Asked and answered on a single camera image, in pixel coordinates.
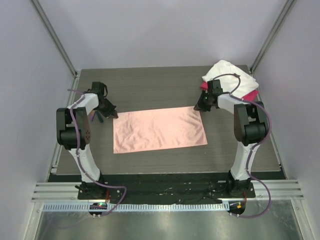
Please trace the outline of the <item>pink satin napkin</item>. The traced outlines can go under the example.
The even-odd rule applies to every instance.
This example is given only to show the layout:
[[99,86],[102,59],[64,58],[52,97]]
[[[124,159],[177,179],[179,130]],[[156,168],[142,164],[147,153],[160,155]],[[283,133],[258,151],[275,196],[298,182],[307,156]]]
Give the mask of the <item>pink satin napkin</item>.
[[114,154],[207,144],[201,114],[192,106],[121,112],[113,120]]

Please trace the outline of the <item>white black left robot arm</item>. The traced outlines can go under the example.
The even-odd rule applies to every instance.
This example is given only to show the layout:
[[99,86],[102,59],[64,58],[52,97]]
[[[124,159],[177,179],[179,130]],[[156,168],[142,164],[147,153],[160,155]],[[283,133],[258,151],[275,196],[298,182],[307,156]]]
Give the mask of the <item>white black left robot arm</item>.
[[56,138],[74,158],[81,172],[81,182],[92,184],[89,194],[100,200],[107,192],[107,185],[93,158],[90,142],[91,129],[88,115],[94,111],[105,118],[118,118],[116,106],[108,99],[107,86],[94,81],[91,88],[80,93],[81,97],[67,107],[56,110]]

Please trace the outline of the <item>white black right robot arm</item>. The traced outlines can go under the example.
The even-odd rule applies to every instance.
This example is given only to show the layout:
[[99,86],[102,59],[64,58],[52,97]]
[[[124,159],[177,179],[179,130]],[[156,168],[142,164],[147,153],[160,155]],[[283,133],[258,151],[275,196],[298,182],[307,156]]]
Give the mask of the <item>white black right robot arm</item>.
[[209,112],[212,107],[233,114],[237,150],[227,175],[225,190],[230,197],[236,198],[250,188],[256,152],[270,133],[269,116],[262,102],[244,100],[232,92],[223,91],[219,79],[207,82],[207,89],[201,92],[194,110]]

